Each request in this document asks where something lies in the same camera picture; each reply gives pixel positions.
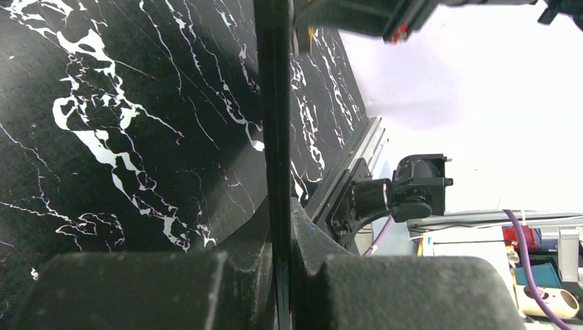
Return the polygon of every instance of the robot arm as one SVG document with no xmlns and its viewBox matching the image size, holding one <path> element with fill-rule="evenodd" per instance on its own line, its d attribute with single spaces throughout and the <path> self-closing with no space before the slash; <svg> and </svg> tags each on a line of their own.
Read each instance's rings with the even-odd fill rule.
<svg viewBox="0 0 583 330">
<path fill-rule="evenodd" d="M 420 30 L 435 8 L 465 5 L 534 5 L 538 0 L 294 0 L 294 50 L 311 49 L 311 26 L 331 26 L 342 30 L 382 37 L 386 42 L 406 41 Z M 550 24 L 558 14 L 570 16 L 583 31 L 583 0 L 544 0 L 547 9 L 538 22 Z"/>
</svg>

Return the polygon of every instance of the black marble surface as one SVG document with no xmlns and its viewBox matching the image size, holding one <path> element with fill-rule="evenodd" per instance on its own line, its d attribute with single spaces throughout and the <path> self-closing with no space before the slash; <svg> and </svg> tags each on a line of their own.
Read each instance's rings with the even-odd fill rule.
<svg viewBox="0 0 583 330">
<path fill-rule="evenodd" d="M 266 196 L 251 0 L 0 0 L 0 328 L 55 254 L 209 248 Z M 336 31 L 292 63 L 305 201 L 365 118 Z"/>
</svg>

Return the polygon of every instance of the black cable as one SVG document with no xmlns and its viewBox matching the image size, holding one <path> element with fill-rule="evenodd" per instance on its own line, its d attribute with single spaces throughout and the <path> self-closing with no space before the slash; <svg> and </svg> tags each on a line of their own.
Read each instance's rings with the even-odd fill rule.
<svg viewBox="0 0 583 330">
<path fill-rule="evenodd" d="M 511 239 L 494 239 L 490 241 L 455 241 L 455 242 L 433 242 L 435 245 L 447 245 L 447 244 L 473 244 L 473 243 L 516 243 Z"/>
<path fill-rule="evenodd" d="M 414 232 L 417 234 L 425 234 L 427 232 L 434 232 L 436 230 L 444 230 L 444 229 L 450 229 L 450 228 L 455 228 L 455 227 L 462 227 L 462 228 L 472 228 L 473 225 L 466 225 L 466 224 L 452 224 L 452 225 L 447 225 L 446 227 L 442 227 L 442 228 L 435 228 L 435 229 L 425 229 L 425 230 L 417 230 L 417 229 L 423 229 L 423 228 L 413 228 L 413 229 L 409 229 L 410 232 Z"/>
<path fill-rule="evenodd" d="M 361 223 L 359 223 L 356 227 L 354 227 L 354 229 L 352 230 L 352 232 L 350 232 L 349 235 L 346 235 L 344 238 L 342 238 L 340 240 L 340 245 L 347 247 L 348 243 L 354 241 L 354 238 L 356 237 L 356 234 L 362 229 L 364 228 L 364 226 L 373 223 L 375 221 L 377 221 L 378 219 L 384 218 L 384 217 L 388 217 L 389 215 L 391 215 L 390 211 L 384 211 L 381 212 L 377 215 L 374 215 L 368 219 L 363 220 Z"/>
<path fill-rule="evenodd" d="M 533 229 L 532 231 L 538 237 L 538 241 L 542 243 L 542 234 L 538 231 L 538 229 Z"/>
<path fill-rule="evenodd" d="M 540 219 L 531 219 L 533 221 L 537 221 L 537 220 L 558 220 L 558 219 L 564 219 L 564 218 L 572 218 L 574 216 L 560 216 L 560 217 L 545 217 L 545 218 L 540 218 Z M 472 226 L 472 225 L 485 225 L 485 224 L 496 224 L 496 223 L 508 223 L 507 219 L 501 219 L 501 220 L 495 220 L 495 221 L 484 221 L 484 220 L 476 220 L 476 221 L 443 221 L 443 222 L 434 222 L 434 223 L 420 223 L 419 225 L 412 225 L 411 228 L 409 230 L 412 229 L 422 229 L 422 228 L 426 228 L 426 227 L 435 227 L 435 226 L 448 226 L 448 225 L 465 225 L 465 226 Z"/>
</svg>

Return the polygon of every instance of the white marble veining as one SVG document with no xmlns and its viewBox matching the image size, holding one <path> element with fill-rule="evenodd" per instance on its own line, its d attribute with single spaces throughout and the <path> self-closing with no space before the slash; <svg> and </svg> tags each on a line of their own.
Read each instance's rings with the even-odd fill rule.
<svg viewBox="0 0 583 330">
<path fill-rule="evenodd" d="M 166 238 L 176 246 L 181 247 L 184 251 L 189 250 L 191 246 L 190 233 L 199 235 L 207 246 L 208 243 L 216 243 L 211 235 L 211 228 L 204 225 L 203 209 L 206 200 L 196 199 L 199 209 L 197 213 L 197 224 L 190 225 L 178 216 L 178 207 L 167 200 L 165 196 L 159 193 L 158 182 L 154 179 L 155 173 L 148 173 L 144 166 L 144 159 L 138 147 L 135 145 L 133 138 L 127 131 L 135 125 L 136 118 L 146 118 L 151 125 L 160 125 L 174 135 L 176 145 L 180 145 L 181 140 L 185 138 L 183 132 L 175 128 L 170 121 L 154 115 L 156 111 L 147 109 L 142 104 L 132 100 L 127 95 L 127 84 L 119 70 L 120 66 L 127 67 L 141 75 L 151 79 L 158 80 L 155 75 L 147 73 L 145 69 L 134 67 L 120 59 L 113 58 L 109 55 L 107 49 L 107 40 L 104 33 L 114 28 L 104 17 L 102 8 L 113 6 L 123 13 L 123 9 L 114 1 L 102 2 L 99 0 L 12 0 L 12 3 L 2 10 L 9 13 L 10 18 L 20 23 L 23 27 L 41 35 L 47 42 L 56 46 L 63 58 L 67 59 L 68 64 L 63 68 L 63 75 L 55 83 L 66 83 L 69 85 L 69 92 L 54 100 L 52 105 L 52 115 L 56 126 L 64 131 L 69 131 L 71 136 L 81 141 L 87 148 L 96 163 L 108 166 L 111 170 L 111 184 L 127 200 L 129 205 L 136 209 L 136 212 L 144 217 L 150 217 L 162 221 L 164 224 L 163 233 Z M 225 25 L 229 37 L 236 43 L 234 55 L 238 63 L 236 66 L 241 70 L 245 83 L 254 94 L 260 92 L 259 84 L 252 78 L 256 72 L 250 72 L 250 64 L 256 65 L 254 59 L 256 54 L 250 53 L 255 45 L 248 45 L 245 36 L 253 33 L 254 23 L 251 18 L 241 15 L 243 5 L 239 0 L 232 1 L 229 5 L 224 0 L 213 2 L 216 18 L 212 18 L 217 23 Z M 217 137 L 211 134 L 211 125 L 235 123 L 242 127 L 246 134 L 248 143 L 258 152 L 258 157 L 263 155 L 260 152 L 264 149 L 262 141 L 252 137 L 252 130 L 261 132 L 263 130 L 261 122 L 253 122 L 244 115 L 241 108 L 240 100 L 237 100 L 232 90 L 231 80 L 228 78 L 230 73 L 225 72 L 221 66 L 223 54 L 217 54 L 213 49 L 221 44 L 220 38 L 225 36 L 215 35 L 215 31 L 210 28 L 205 32 L 205 38 L 198 35 L 198 29 L 208 21 L 208 17 L 203 16 L 197 9 L 194 1 L 188 0 L 164 0 L 163 2 L 154 2 L 151 0 L 139 0 L 135 2 L 135 10 L 143 14 L 144 22 L 155 31 L 155 35 L 149 35 L 152 42 L 156 44 L 158 50 L 163 53 L 173 68 L 175 75 L 176 97 L 181 98 L 190 106 L 194 115 L 195 124 L 198 129 L 206 136 L 208 143 L 218 151 L 221 146 L 217 143 Z M 172 19 L 164 20 L 164 17 L 157 14 L 158 11 L 165 11 L 166 15 L 171 15 Z M 67 28 L 67 20 L 73 13 L 82 12 L 85 18 L 84 26 L 76 27 L 77 30 L 83 31 L 83 36 L 78 40 L 69 40 L 64 33 Z M 172 43 L 168 41 L 168 33 L 174 31 L 174 36 L 179 36 L 183 46 L 189 51 L 187 57 L 192 61 L 195 71 L 190 70 L 188 74 L 184 71 L 177 60 L 184 59 L 185 54 L 177 54 L 174 49 L 176 38 Z M 291 92 L 292 102 L 295 102 L 299 108 L 299 118 L 301 125 L 291 124 L 292 133 L 295 135 L 296 142 L 292 148 L 297 149 L 299 154 L 309 154 L 309 159 L 305 162 L 311 162 L 318 172 L 308 173 L 305 167 L 297 167 L 294 162 L 291 163 L 291 175 L 294 179 L 294 192 L 298 196 L 307 196 L 305 182 L 319 182 L 322 179 L 322 173 L 326 169 L 326 162 L 322 156 L 321 146 L 325 144 L 322 140 L 320 126 L 330 123 L 320 122 L 319 113 L 322 111 L 333 113 L 333 132 L 338 141 L 338 146 L 344 146 L 344 134 L 342 127 L 348 127 L 349 131 L 354 130 L 358 121 L 355 116 L 360 116 L 360 109 L 352 99 L 350 91 L 339 71 L 339 67 L 345 63 L 339 63 L 342 58 L 340 44 L 334 38 L 327 37 L 324 30 L 315 31 L 314 54 L 303 58 L 296 58 L 291 63 Z M 323 58 L 324 65 L 316 63 L 316 57 Z M 317 80 L 307 80 L 304 69 L 306 65 L 312 66 L 318 73 Z M 102 82 L 94 82 L 91 75 L 99 75 L 107 81 L 105 85 Z M 324 86 L 327 91 L 324 99 L 329 100 L 329 105 L 322 107 L 309 97 L 306 90 L 310 90 L 312 84 Z M 186 87 L 196 89 L 204 99 L 205 104 L 197 104 L 185 92 Z M 220 102 L 213 102 L 213 99 L 219 99 Z M 95 113 L 89 112 L 88 109 L 99 109 L 99 111 L 111 111 L 115 113 L 118 121 L 112 125 L 95 124 Z M 204 122 L 199 112 L 211 110 L 216 114 L 216 120 L 213 122 Z M 36 215 L 38 217 L 55 217 L 63 221 L 63 225 L 56 229 L 56 232 L 71 237 L 79 250 L 83 250 L 79 243 L 80 235 L 97 235 L 98 227 L 107 226 L 112 228 L 118 237 L 116 240 L 105 241 L 110 247 L 124 243 L 123 229 L 115 214 L 101 213 L 84 213 L 84 214 L 61 214 L 58 210 L 53 209 L 51 201 L 45 194 L 43 180 L 46 175 L 54 174 L 50 165 L 47 164 L 40 153 L 29 146 L 24 146 L 16 141 L 10 132 L 1 126 L 0 128 L 13 143 L 17 144 L 30 159 L 34 158 L 34 166 L 38 172 L 38 193 L 32 198 L 41 202 L 34 208 L 28 205 L 19 205 L 18 203 L 8 203 L 0 201 L 0 205 L 14 208 L 23 212 Z M 112 146 L 112 140 L 123 139 L 127 141 L 127 146 L 120 148 Z M 237 174 L 232 171 L 232 175 L 225 176 L 229 182 L 229 188 L 242 188 L 249 197 L 250 204 L 255 211 L 254 202 L 245 186 L 241 183 Z M 202 191 L 202 181 L 198 178 L 200 190 Z M 137 184 L 138 188 L 132 190 L 131 186 Z M 249 210 L 241 205 L 241 201 L 236 201 L 230 196 L 231 201 L 242 209 L 245 213 Z M 156 203 L 151 205 L 146 201 L 155 200 Z"/>
<path fill-rule="evenodd" d="M 24 257 L 21 255 L 21 253 L 20 253 L 20 252 L 17 250 L 17 248 L 16 248 L 16 247 L 15 247 L 13 244 L 10 244 L 10 243 L 4 242 L 4 241 L 0 241 L 0 245 L 8 246 L 8 247 L 9 247 L 10 249 L 12 249 L 12 250 L 13 250 L 13 251 L 14 251 L 14 252 L 15 252 L 15 253 L 18 255 L 18 256 L 20 256 L 20 257 L 23 259 L 23 261 L 24 261 L 25 263 L 27 263 L 27 264 L 28 264 L 28 266 L 30 266 L 30 276 L 31 276 L 32 280 L 33 280 L 33 281 L 38 281 L 38 280 L 39 280 L 39 273 L 36 271 L 36 269 L 34 269 L 34 266 L 33 266 L 33 265 L 32 265 L 32 264 L 31 264 L 31 263 L 30 263 L 30 262 L 29 262 L 29 261 L 28 261 L 26 258 L 24 258 Z M 8 302 L 8 301 L 5 301 L 5 304 L 3 304 L 3 305 L 5 305 L 5 306 L 3 306 L 3 307 L 4 307 L 4 310 L 3 310 L 3 311 L 0 313 L 0 319 L 2 319 L 2 317 L 4 316 L 4 312 L 6 311 L 6 309 L 8 309 L 8 308 L 10 307 L 10 304 L 9 304 L 9 302 Z"/>
</svg>

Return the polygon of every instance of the cable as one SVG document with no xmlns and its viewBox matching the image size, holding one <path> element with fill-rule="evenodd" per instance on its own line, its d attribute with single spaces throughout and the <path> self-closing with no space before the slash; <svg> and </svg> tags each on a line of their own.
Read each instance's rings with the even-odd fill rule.
<svg viewBox="0 0 583 330">
<path fill-rule="evenodd" d="M 534 224 L 536 226 L 539 223 L 552 222 L 553 226 L 556 227 L 557 226 L 556 223 L 559 221 L 580 220 L 580 219 L 583 219 L 583 215 L 577 215 L 577 216 L 573 216 L 573 217 L 549 217 L 546 219 L 532 219 L 532 220 L 528 220 L 528 218 L 527 218 L 527 225 Z M 512 222 L 510 222 L 508 220 L 442 221 L 442 222 L 435 222 L 435 223 L 413 225 L 410 228 L 410 230 L 412 230 L 412 229 L 417 230 L 417 229 L 422 229 L 422 228 L 427 228 L 427 227 L 435 227 L 435 226 L 453 226 L 453 225 L 459 225 L 459 226 L 463 225 L 463 226 L 475 227 L 475 228 L 488 228 L 488 227 L 494 227 L 494 226 L 512 226 Z"/>
<path fill-rule="evenodd" d="M 528 253 L 528 248 L 527 248 L 527 240 L 525 238 L 525 233 L 523 232 L 523 228 L 520 226 L 520 222 L 518 222 L 516 215 L 514 215 L 514 213 L 511 210 L 504 210 L 504 213 L 506 213 L 506 215 L 510 218 L 510 221 L 512 222 L 512 225 L 514 226 L 516 234 L 518 235 L 518 245 L 520 246 L 520 257 L 522 259 L 521 260 L 522 261 L 522 268 L 524 268 L 524 270 L 525 270 L 525 278 L 527 280 L 528 288 L 529 288 L 530 292 L 533 292 L 533 293 L 538 292 L 536 284 L 534 283 L 532 269 L 530 267 L 530 259 L 529 259 L 529 253 Z M 561 330 L 571 330 L 569 325 L 567 323 L 563 322 L 563 320 L 561 320 L 558 316 L 556 316 L 556 314 L 553 313 L 553 311 L 549 308 L 549 306 L 547 306 L 547 304 L 545 304 L 544 300 L 542 299 L 542 297 L 540 295 L 533 294 L 532 296 L 533 296 L 534 300 L 536 301 L 537 305 L 541 308 L 541 310 L 547 315 L 547 317 L 554 324 L 557 325 L 557 327 L 559 327 Z"/>
<path fill-rule="evenodd" d="M 373 223 L 375 221 L 377 221 L 378 219 L 384 218 L 384 217 L 388 217 L 389 215 L 391 215 L 390 211 L 384 211 L 381 212 L 377 215 L 374 215 L 366 220 L 364 220 L 363 222 L 359 223 L 356 227 L 354 227 L 354 229 L 352 230 L 352 232 L 350 233 L 350 235 L 346 235 L 343 239 L 340 240 L 341 245 L 346 247 L 348 245 L 348 243 L 354 241 L 354 238 L 356 237 L 356 234 L 358 234 L 358 232 L 364 228 L 364 226 Z"/>
<path fill-rule="evenodd" d="M 418 227 L 416 227 L 416 228 L 413 228 L 413 229 L 409 229 L 409 231 L 410 232 L 415 232 L 417 234 L 425 234 L 427 232 L 434 232 L 434 231 L 437 231 L 437 230 L 444 230 L 444 229 L 450 229 L 450 228 L 455 228 L 455 227 L 473 228 L 470 225 L 464 225 L 464 224 L 461 224 L 460 223 L 460 224 L 448 225 L 448 226 L 443 227 L 443 228 L 425 229 L 424 231 L 416 230 L 416 229 L 419 229 Z"/>
<path fill-rule="evenodd" d="M 542 234 L 540 233 L 539 229 L 533 228 L 532 230 L 535 234 L 535 236 L 538 237 L 538 242 L 542 243 Z"/>
<path fill-rule="evenodd" d="M 475 243 L 516 243 L 511 239 L 492 239 L 489 241 L 453 241 L 453 242 L 433 242 L 435 245 L 447 245 L 447 244 L 475 244 Z"/>
<path fill-rule="evenodd" d="M 371 244 L 371 246 L 369 246 L 368 249 L 366 249 L 366 251 L 364 252 L 363 256 L 372 256 L 377 251 L 377 245 L 380 242 L 380 240 L 382 239 L 382 237 L 384 236 L 384 233 L 388 229 L 388 227 L 391 224 L 391 222 L 393 222 L 393 217 L 389 215 L 388 216 L 388 219 L 386 220 L 386 222 L 383 225 L 383 228 L 381 229 L 381 232 L 374 239 L 374 241 Z"/>
</svg>

